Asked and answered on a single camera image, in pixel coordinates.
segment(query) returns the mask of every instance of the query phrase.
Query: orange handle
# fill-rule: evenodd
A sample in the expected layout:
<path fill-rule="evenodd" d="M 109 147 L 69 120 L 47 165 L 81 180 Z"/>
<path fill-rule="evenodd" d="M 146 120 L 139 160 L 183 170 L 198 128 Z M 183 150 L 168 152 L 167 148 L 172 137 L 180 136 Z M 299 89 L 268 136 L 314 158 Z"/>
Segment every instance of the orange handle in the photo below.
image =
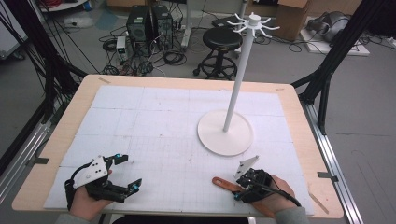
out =
<path fill-rule="evenodd" d="M 217 176 L 212 178 L 212 183 L 221 187 L 221 188 L 227 189 L 229 191 L 243 191 L 243 189 L 239 185 L 235 185 L 235 184 L 233 184 L 225 179 L 222 179 L 220 177 L 217 177 Z M 271 217 L 271 218 L 275 217 L 274 213 L 272 211 L 270 211 L 267 208 L 267 206 L 265 206 L 264 204 L 252 203 L 252 205 L 259 212 L 265 214 L 266 217 Z"/>

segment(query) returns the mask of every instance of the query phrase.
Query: cardboard box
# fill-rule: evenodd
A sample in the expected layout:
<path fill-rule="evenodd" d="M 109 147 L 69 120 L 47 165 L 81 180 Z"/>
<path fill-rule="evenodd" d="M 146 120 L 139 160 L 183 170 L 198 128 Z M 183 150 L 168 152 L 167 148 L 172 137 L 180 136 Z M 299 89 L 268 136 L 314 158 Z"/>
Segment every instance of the cardboard box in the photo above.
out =
<path fill-rule="evenodd" d="M 146 5 L 149 6 L 149 0 L 106 0 L 107 1 L 107 6 L 108 7 L 114 7 L 114 8 L 119 8 L 119 7 L 131 7 L 135 5 Z"/>
<path fill-rule="evenodd" d="M 265 6 L 253 4 L 253 0 L 249 0 L 246 14 L 254 12 L 262 17 L 275 17 L 276 26 L 280 26 L 280 29 L 274 31 L 274 36 L 294 41 L 303 28 L 311 1 L 279 0 L 278 6 Z"/>
<path fill-rule="evenodd" d="M 274 36 L 294 41 L 304 26 L 311 0 L 279 0 Z"/>

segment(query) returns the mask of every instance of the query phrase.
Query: metal bar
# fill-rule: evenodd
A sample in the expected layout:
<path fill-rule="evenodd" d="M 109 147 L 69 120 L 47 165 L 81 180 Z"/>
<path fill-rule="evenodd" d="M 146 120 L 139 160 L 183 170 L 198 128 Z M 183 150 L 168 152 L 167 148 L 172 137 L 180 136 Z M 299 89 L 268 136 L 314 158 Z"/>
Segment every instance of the metal bar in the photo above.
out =
<path fill-rule="evenodd" d="M 21 132 L 11 143 L 5 154 L 0 158 L 0 176 L 6 171 L 7 167 L 11 164 L 13 158 L 17 155 L 23 143 L 29 137 L 29 133 L 33 131 L 37 123 L 42 118 L 45 111 L 46 101 L 43 101 L 32 117 L 26 122 Z"/>
<path fill-rule="evenodd" d="M 328 91 L 330 87 L 330 80 L 334 71 L 344 60 L 350 49 L 359 40 L 365 28 L 373 21 L 375 16 L 380 12 L 383 6 L 389 0 L 369 1 L 363 0 L 359 4 L 351 20 L 347 23 L 345 29 L 340 36 L 335 40 L 333 47 L 329 54 L 323 60 L 319 69 L 307 77 L 303 77 L 292 83 L 294 87 L 308 83 L 304 92 L 300 94 L 300 99 L 308 104 L 313 104 L 315 98 L 321 92 L 321 104 L 319 108 L 318 123 L 321 132 L 325 134 L 325 119 L 328 101 Z"/>
<path fill-rule="evenodd" d="M 60 106 L 55 103 L 54 108 L 58 109 Z M 32 159 L 35 152 L 39 149 L 47 134 L 50 131 L 50 119 L 46 123 L 38 122 L 33 128 L 31 134 L 26 138 L 26 141 L 21 146 L 21 149 L 13 157 L 13 160 L 1 175 L 0 178 L 0 204 L 7 197 L 7 194 L 12 189 L 15 182 L 20 177 L 26 163 Z"/>
<path fill-rule="evenodd" d="M 337 176 L 338 181 L 333 182 L 334 187 L 338 193 L 338 197 L 343 205 L 346 217 L 351 224 L 363 224 L 361 219 L 361 213 L 355 201 L 350 193 L 347 182 L 344 178 L 343 172 L 341 171 L 340 165 L 334 155 L 332 146 L 329 138 L 322 134 L 319 126 L 317 125 L 318 113 L 313 105 L 302 104 L 308 121 L 311 125 L 312 132 L 317 139 L 320 153 L 322 154 L 323 160 L 328 168 L 329 173 L 332 176 Z"/>
<path fill-rule="evenodd" d="M 186 29 L 184 30 L 183 39 L 181 40 L 181 47 L 186 49 L 189 45 L 192 23 L 191 23 L 191 0 L 186 1 Z"/>

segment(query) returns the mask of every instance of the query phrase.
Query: white pole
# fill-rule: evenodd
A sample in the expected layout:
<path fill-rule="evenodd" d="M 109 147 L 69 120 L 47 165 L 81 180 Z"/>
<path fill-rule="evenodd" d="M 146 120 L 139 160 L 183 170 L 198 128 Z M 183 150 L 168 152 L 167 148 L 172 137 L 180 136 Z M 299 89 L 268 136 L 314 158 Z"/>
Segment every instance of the white pole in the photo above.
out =
<path fill-rule="evenodd" d="M 242 0 L 241 8 L 239 11 L 239 17 L 242 19 L 245 17 L 245 10 L 247 8 L 247 4 L 248 4 L 248 0 Z M 242 23 L 238 25 L 238 30 L 240 30 L 241 28 L 242 28 Z"/>
<path fill-rule="evenodd" d="M 246 39 L 242 44 L 242 54 L 238 64 L 238 72 L 236 73 L 235 83 L 233 84 L 233 94 L 231 96 L 230 105 L 227 111 L 227 118 L 225 119 L 225 124 L 223 131 L 228 132 L 230 128 L 231 118 L 233 117 L 233 110 L 235 109 L 236 99 L 238 98 L 239 89 L 242 84 L 242 79 L 244 78 L 245 70 L 248 64 L 248 56 L 250 54 L 251 46 L 253 45 L 253 34 L 250 30 L 247 30 Z"/>
<path fill-rule="evenodd" d="M 267 21 L 264 21 L 264 22 L 260 22 L 261 17 L 258 15 L 254 15 L 254 13 L 251 13 L 248 21 L 245 21 L 241 18 L 238 18 L 238 19 L 242 20 L 244 22 L 242 22 L 242 23 L 229 22 L 229 23 L 232 25 L 244 24 L 245 27 L 236 31 L 236 32 L 241 33 L 242 31 L 247 30 L 247 35 L 246 35 L 246 39 L 244 40 L 244 43 L 242 44 L 242 55 L 241 55 L 241 59 L 239 61 L 238 72 L 236 73 L 235 83 L 233 84 L 233 94 L 231 96 L 230 105 L 229 105 L 228 111 L 227 111 L 227 117 L 226 117 L 225 123 L 224 123 L 223 131 L 225 133 L 227 133 L 228 129 L 230 128 L 231 119 L 233 117 L 233 110 L 235 109 L 236 98 L 238 98 L 239 89 L 241 87 L 242 80 L 243 80 L 244 74 L 245 74 L 245 70 L 247 68 L 248 56 L 251 51 L 251 46 L 253 45 L 253 40 L 255 37 L 256 30 L 260 30 L 263 35 L 271 37 L 271 36 L 267 35 L 264 32 L 264 30 L 262 30 L 262 27 L 265 29 L 269 29 L 269 30 L 279 29 L 279 27 L 270 28 L 270 27 L 262 26 L 262 23 L 267 23 L 270 19 L 268 19 Z"/>

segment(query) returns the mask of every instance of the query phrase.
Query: black equipment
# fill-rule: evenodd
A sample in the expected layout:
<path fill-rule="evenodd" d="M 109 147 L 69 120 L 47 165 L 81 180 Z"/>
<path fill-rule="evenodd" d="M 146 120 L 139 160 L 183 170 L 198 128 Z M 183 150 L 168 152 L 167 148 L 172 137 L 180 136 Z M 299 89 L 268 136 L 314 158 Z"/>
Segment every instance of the black equipment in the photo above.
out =
<path fill-rule="evenodd" d="M 206 74 L 206 79 L 214 77 L 231 80 L 236 75 L 238 67 L 231 58 L 225 57 L 225 54 L 242 46 L 242 36 L 232 29 L 215 27 L 207 30 L 202 39 L 211 51 L 192 73 L 198 76 L 202 70 Z"/>
<path fill-rule="evenodd" d="M 153 6 L 154 36 L 159 49 L 173 48 L 173 18 L 166 6 Z"/>
<path fill-rule="evenodd" d="M 178 4 L 187 4 L 187 0 L 165 0 L 166 2 L 173 2 Z"/>
<path fill-rule="evenodd" d="M 253 0 L 255 5 L 276 6 L 278 0 Z"/>
<path fill-rule="evenodd" d="M 370 22 L 373 22 L 384 6 L 391 1 L 393 0 L 361 1 L 361 4 L 356 9 L 344 31 L 334 41 L 331 50 L 320 67 L 314 73 L 291 83 L 294 88 L 308 84 L 304 92 L 299 94 L 300 101 L 306 105 L 313 105 L 315 98 L 321 92 L 318 127 L 323 135 L 326 135 L 325 120 L 332 75 L 341 61 L 347 56 L 350 49 L 356 44 L 356 41 L 359 40 Z"/>
<path fill-rule="evenodd" d="M 349 17 L 339 11 L 324 12 L 320 17 L 309 20 L 306 30 L 316 31 L 323 39 L 332 43 L 341 34 L 349 22 Z"/>
<path fill-rule="evenodd" d="M 148 6 L 132 6 L 126 22 L 134 56 L 149 56 L 149 44 L 153 40 L 151 17 Z"/>
<path fill-rule="evenodd" d="M 368 30 L 374 35 L 396 38 L 396 0 L 391 0 L 380 9 Z"/>
<path fill-rule="evenodd" d="M 212 25 L 214 27 L 228 27 L 228 28 L 233 28 L 234 25 L 231 25 L 229 22 L 232 23 L 238 23 L 239 20 L 238 18 L 236 18 L 235 16 L 231 16 L 231 17 L 226 17 L 226 18 L 222 18 L 222 19 L 217 19 L 217 20 L 213 20 L 212 21 Z"/>
<path fill-rule="evenodd" d="M 233 192 L 233 198 L 237 201 L 242 200 L 244 203 L 254 203 L 273 193 L 277 193 L 292 201 L 297 206 L 301 206 L 297 199 L 289 195 L 286 191 L 271 188 L 272 182 L 273 178 L 264 170 L 253 170 L 250 168 L 236 180 L 236 183 L 246 190 Z"/>
<path fill-rule="evenodd" d="M 4 0 L 9 11 L 13 14 L 18 24 L 28 36 L 29 41 L 24 41 L 18 32 L 14 30 L 12 24 L 8 24 L 7 18 L 0 15 L 0 22 L 15 37 L 27 56 L 30 58 L 33 67 L 38 74 L 43 76 L 45 81 L 45 99 L 38 107 L 33 116 L 23 127 L 17 138 L 12 142 L 4 155 L 0 158 L 0 175 L 7 169 L 18 151 L 24 144 L 29 134 L 38 122 L 45 123 L 54 113 L 53 103 L 60 94 L 73 94 L 78 84 L 73 79 L 71 73 L 85 77 L 88 73 L 80 70 L 64 59 L 53 45 L 50 37 L 38 19 L 32 3 L 25 1 Z M 31 50 L 31 45 L 35 47 L 36 57 Z"/>
<path fill-rule="evenodd" d="M 107 158 L 99 156 L 95 160 L 79 167 L 72 174 L 71 178 L 64 182 L 68 210 L 70 210 L 76 190 L 80 186 L 85 185 L 88 194 L 95 200 L 105 199 L 118 203 L 123 203 L 126 198 L 139 191 L 142 179 L 129 184 L 127 188 L 113 185 L 111 181 L 107 180 L 108 171 L 113 161 L 115 165 L 118 165 L 128 161 L 128 155 L 116 154 Z M 74 177 L 84 168 L 87 168 L 86 172 L 75 182 Z"/>

